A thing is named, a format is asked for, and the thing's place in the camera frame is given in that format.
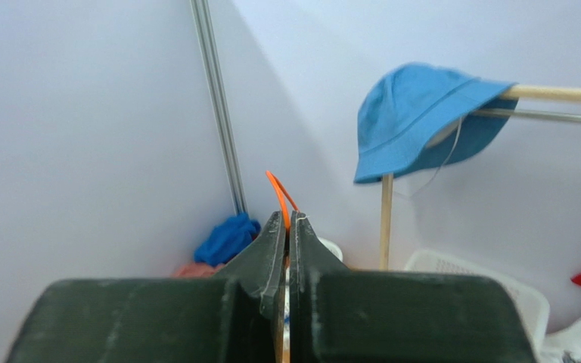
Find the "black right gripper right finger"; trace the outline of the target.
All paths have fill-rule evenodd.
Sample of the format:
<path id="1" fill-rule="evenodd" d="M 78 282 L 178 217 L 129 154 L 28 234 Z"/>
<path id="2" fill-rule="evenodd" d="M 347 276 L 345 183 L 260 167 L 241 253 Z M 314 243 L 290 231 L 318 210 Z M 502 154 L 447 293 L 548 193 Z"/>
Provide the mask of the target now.
<path id="1" fill-rule="evenodd" d="M 514 302 L 472 275 L 348 268 L 290 216 L 293 362 L 534 362 Z"/>

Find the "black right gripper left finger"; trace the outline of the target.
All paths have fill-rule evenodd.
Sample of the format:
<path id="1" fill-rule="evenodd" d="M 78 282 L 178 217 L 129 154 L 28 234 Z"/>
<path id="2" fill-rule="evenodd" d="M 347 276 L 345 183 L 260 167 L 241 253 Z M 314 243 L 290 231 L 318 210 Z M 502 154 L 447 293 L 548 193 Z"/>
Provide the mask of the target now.
<path id="1" fill-rule="evenodd" d="M 284 219 L 205 278 L 66 279 L 46 287 L 9 362 L 279 362 Z"/>

